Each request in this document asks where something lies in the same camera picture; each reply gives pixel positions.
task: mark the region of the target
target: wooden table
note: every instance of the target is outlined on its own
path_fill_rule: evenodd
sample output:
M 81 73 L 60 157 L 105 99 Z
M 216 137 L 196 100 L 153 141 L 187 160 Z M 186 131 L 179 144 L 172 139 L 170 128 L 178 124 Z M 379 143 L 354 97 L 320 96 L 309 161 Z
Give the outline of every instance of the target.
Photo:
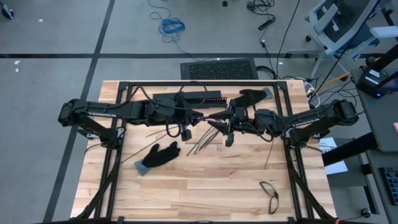
M 287 81 L 293 113 L 308 110 L 307 98 L 302 81 Z M 114 103 L 118 81 L 104 81 L 99 102 Z M 240 96 L 243 88 L 262 89 L 261 86 L 208 86 L 208 90 L 221 90 L 228 98 Z M 145 86 L 146 92 L 177 92 L 179 86 Z M 187 86 L 184 91 L 203 91 L 199 86 Z M 140 90 L 133 100 L 144 100 Z M 257 109 L 267 108 L 277 111 L 275 99 L 262 100 Z M 221 109 L 198 110 L 205 114 Z M 110 126 L 109 118 L 96 118 L 104 126 Z M 121 164 L 116 198 L 114 201 L 113 220 L 124 216 L 126 220 L 213 220 L 213 221 L 286 221 L 294 217 L 294 206 L 289 184 L 284 147 L 280 138 L 274 139 L 272 152 L 264 169 L 265 160 L 270 153 L 271 143 L 252 134 L 235 132 L 232 147 L 225 147 L 225 136 L 217 136 L 214 141 L 198 154 L 187 155 L 198 139 L 210 126 L 202 122 L 190 127 L 192 139 L 181 142 L 180 138 L 164 137 L 159 141 L 160 148 L 166 148 L 177 141 L 181 148 L 180 156 L 164 166 L 152 169 L 147 175 L 140 176 L 134 162 L 142 159 L 150 147 Z M 128 124 L 123 146 L 122 160 L 131 156 L 164 132 L 146 138 L 147 135 L 163 130 L 164 126 L 146 127 Z M 98 144 L 98 140 L 89 141 L 88 145 Z M 318 147 L 316 141 L 311 146 Z M 105 149 L 91 148 L 85 155 L 80 181 L 76 192 L 71 217 L 78 215 L 96 193 L 104 162 Z M 323 167 L 320 152 L 302 149 L 308 186 L 314 196 L 335 216 L 335 209 Z M 279 193 L 280 205 L 273 215 L 268 214 L 270 196 L 260 188 L 259 181 L 271 183 Z M 300 204 L 305 216 L 305 204 L 301 190 Z M 101 212 L 105 214 L 108 194 L 104 196 Z

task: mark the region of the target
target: blue cable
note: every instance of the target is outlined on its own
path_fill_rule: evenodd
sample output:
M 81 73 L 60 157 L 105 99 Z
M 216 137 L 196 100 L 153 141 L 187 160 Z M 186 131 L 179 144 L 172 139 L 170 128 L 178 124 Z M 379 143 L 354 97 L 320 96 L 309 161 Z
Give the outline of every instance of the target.
M 168 16 L 166 18 L 163 18 L 159 12 L 152 12 L 149 14 L 149 17 L 151 19 L 160 21 L 158 31 L 162 36 L 163 43 L 174 42 L 177 45 L 177 48 L 179 49 L 179 51 L 189 55 L 191 58 L 193 58 L 197 62 L 204 62 L 206 60 L 214 60 L 213 58 L 206 58 L 203 60 L 198 60 L 192 54 L 183 51 L 180 48 L 180 46 L 178 45 L 178 41 L 180 40 L 180 32 L 185 30 L 185 24 L 179 18 L 171 18 L 172 13 L 166 7 L 154 6 L 153 4 L 150 3 L 149 0 L 147 0 L 147 2 L 151 7 L 154 7 L 156 9 L 165 9 L 168 12 Z

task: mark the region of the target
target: black mat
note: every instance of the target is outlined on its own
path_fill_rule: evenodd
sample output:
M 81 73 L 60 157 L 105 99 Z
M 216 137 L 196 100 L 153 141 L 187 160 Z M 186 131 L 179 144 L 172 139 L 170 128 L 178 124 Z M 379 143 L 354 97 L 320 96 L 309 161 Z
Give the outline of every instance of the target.
M 253 58 L 181 63 L 182 80 L 258 80 Z

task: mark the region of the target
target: eyeglasses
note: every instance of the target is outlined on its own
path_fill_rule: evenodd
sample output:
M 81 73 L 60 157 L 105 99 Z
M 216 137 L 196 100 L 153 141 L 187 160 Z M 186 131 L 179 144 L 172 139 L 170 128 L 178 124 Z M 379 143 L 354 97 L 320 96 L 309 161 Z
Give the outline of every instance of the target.
M 260 186 L 266 192 L 266 194 L 271 197 L 271 199 L 269 200 L 268 213 L 272 215 L 279 207 L 279 194 L 278 192 L 276 192 L 275 188 L 268 182 L 261 181 Z

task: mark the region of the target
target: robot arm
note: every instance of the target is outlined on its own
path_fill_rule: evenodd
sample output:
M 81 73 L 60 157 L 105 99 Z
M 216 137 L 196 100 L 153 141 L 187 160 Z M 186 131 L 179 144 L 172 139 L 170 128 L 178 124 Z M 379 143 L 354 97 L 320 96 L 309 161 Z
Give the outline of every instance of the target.
M 346 100 L 334 100 L 314 110 L 290 116 L 279 116 L 271 110 L 261 109 L 254 113 L 254 119 L 249 119 L 243 108 L 230 106 L 228 110 L 211 114 L 209 117 L 228 120 L 227 123 L 208 121 L 210 125 L 228 136 L 226 142 L 228 147 L 233 143 L 234 131 L 257 135 L 267 133 L 272 138 L 282 135 L 289 139 L 291 145 L 297 146 L 305 144 L 310 136 L 327 131 L 334 125 L 354 125 L 359 119 L 353 104 Z
M 121 128 L 105 128 L 89 116 L 106 118 L 120 118 L 133 125 L 159 126 L 177 124 L 182 140 L 191 139 L 192 135 L 187 126 L 195 125 L 202 113 L 187 108 L 183 100 L 183 93 L 176 95 L 175 99 L 126 101 L 119 105 L 97 103 L 85 100 L 71 100 L 64 103 L 58 117 L 62 126 L 79 126 L 79 133 L 89 138 L 98 136 L 102 146 L 116 149 L 120 146 L 120 136 L 124 130 Z

